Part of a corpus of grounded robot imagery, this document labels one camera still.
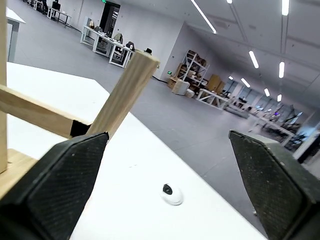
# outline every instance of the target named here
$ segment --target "box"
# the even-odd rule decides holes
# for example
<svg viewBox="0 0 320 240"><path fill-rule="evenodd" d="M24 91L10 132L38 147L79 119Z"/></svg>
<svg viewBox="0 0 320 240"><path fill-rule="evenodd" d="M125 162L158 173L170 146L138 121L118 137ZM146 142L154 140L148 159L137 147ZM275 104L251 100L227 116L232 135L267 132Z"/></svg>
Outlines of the box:
<svg viewBox="0 0 320 240"><path fill-rule="evenodd" d="M167 86L171 89L174 88L174 86L176 85L177 80L175 80L173 77L170 77L168 82L167 82Z"/></svg>

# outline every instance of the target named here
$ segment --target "ceiling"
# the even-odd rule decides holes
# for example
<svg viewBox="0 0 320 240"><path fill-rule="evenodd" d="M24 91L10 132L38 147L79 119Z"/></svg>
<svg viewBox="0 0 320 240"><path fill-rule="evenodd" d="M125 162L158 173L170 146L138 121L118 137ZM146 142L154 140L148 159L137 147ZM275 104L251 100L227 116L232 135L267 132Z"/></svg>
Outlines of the ceiling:
<svg viewBox="0 0 320 240"><path fill-rule="evenodd" d="M320 107L320 0L195 0L217 31L213 34L190 0L121 0L186 21L237 76L263 93ZM259 63L255 69L252 50ZM285 62L284 78L279 63Z"/></svg>

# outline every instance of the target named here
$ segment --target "wooden beam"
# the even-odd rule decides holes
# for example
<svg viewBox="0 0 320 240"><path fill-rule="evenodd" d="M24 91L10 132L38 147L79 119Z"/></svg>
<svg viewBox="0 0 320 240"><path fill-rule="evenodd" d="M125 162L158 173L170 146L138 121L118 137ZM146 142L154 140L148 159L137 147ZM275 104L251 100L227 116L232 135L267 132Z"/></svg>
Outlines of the wooden beam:
<svg viewBox="0 0 320 240"><path fill-rule="evenodd" d="M0 174L0 199L36 164L37 160L8 149L8 167Z"/></svg>
<svg viewBox="0 0 320 240"><path fill-rule="evenodd" d="M7 85L6 0L0 0L0 85ZM0 173L7 169L7 114L0 111Z"/></svg>
<svg viewBox="0 0 320 240"><path fill-rule="evenodd" d="M0 111L68 139L86 134L90 127L75 116L3 85L0 85Z"/></svg>
<svg viewBox="0 0 320 240"><path fill-rule="evenodd" d="M108 132L111 139L159 63L148 53L137 50L87 134Z"/></svg>

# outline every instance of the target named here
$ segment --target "gray floor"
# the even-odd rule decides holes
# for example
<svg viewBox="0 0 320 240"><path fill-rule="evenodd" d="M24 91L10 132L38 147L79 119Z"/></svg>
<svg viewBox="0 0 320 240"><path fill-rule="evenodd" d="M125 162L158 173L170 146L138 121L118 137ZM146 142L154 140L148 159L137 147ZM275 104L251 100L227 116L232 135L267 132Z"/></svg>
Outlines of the gray floor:
<svg viewBox="0 0 320 240"><path fill-rule="evenodd" d="M22 0L7 2L27 22L20 27L16 63L95 79L112 91L123 69L108 64L105 57L80 44L80 32L48 19ZM230 129L245 132L254 119L246 120L174 95L165 83L155 79L151 79L131 112L265 234L253 215L228 139Z"/></svg>

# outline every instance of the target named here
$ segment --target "desk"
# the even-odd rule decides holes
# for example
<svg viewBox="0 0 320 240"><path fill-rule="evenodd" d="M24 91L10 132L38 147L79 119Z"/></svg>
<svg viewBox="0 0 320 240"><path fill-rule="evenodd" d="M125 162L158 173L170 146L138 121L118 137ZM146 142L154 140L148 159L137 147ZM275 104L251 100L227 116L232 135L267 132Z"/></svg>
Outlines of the desk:
<svg viewBox="0 0 320 240"><path fill-rule="evenodd" d="M89 41L86 40L86 36L87 36L88 32L91 32L91 33L95 34L95 39L94 39L94 43L93 44L91 44ZM80 39L80 43L81 44L86 44L86 45L89 45L89 46L94 48L94 46L96 44L98 44L97 38L98 38L98 32L97 31L95 31L94 29L92 29L92 28L90 28L88 26L83 26L83 31L81 33L81 39Z"/></svg>
<svg viewBox="0 0 320 240"><path fill-rule="evenodd" d="M65 16L65 21L60 20L60 15L64 15ZM58 23L63 23L65 26L68 26L68 19L71 19L71 16L69 16L68 14L62 12L62 11L58 11L54 8L52 8L51 6L48 6L48 13L46 15L49 19L52 20L56 20Z"/></svg>
<svg viewBox="0 0 320 240"><path fill-rule="evenodd" d="M92 79L15 63L7 65L7 85L88 122L109 96ZM65 140L10 115L7 131L8 147L35 159ZM160 197L165 183L181 189L181 205ZM106 146L70 239L266 240L131 113Z"/></svg>
<svg viewBox="0 0 320 240"><path fill-rule="evenodd" d="M5 16L7 23L12 25L7 60L8 62L14 62L17 48L19 26L20 24L25 24L26 22L8 7L6 8Z"/></svg>
<svg viewBox="0 0 320 240"><path fill-rule="evenodd" d="M37 10L38 4L43 4L43 3L42 3L41 0L35 0L35 1L34 1L34 4L33 4L33 9L34 9L34 10Z"/></svg>
<svg viewBox="0 0 320 240"><path fill-rule="evenodd" d="M260 121L263 121L265 124L274 127L278 130L280 130L281 132L285 133L288 135L288 137L281 143L281 145L284 147L285 145L287 145L290 141L290 139L292 139L296 134L294 134L291 131L288 131L287 129L284 129L283 127L275 124L274 122L269 121L268 119L264 118L264 117L260 117L256 120L256 122L252 125L252 128L249 130L249 132L252 132L253 128L259 124Z"/></svg>
<svg viewBox="0 0 320 240"><path fill-rule="evenodd" d="M203 93L208 94L208 96L201 97ZM208 99L208 98L211 98L210 102L204 101L205 99ZM217 95L217 94L215 94L215 93L213 93L211 91L208 91L206 89L200 89L200 92L199 92L198 97L196 98L196 100L201 102L201 103L207 104L207 105L209 105L211 107L218 108L220 110L223 110L225 105L229 102L229 99L224 98L222 96L219 96L219 95ZM217 106L212 105L214 100L216 100Z"/></svg>
<svg viewBox="0 0 320 240"><path fill-rule="evenodd" d="M111 40L111 44L113 44L113 47L112 47L112 51L111 51L111 54L110 54L109 63L117 65L117 66L122 67L122 68L125 68L134 52L132 50L130 50L130 48L122 45L119 42ZM116 47L121 49L121 54L120 55L116 54Z"/></svg>

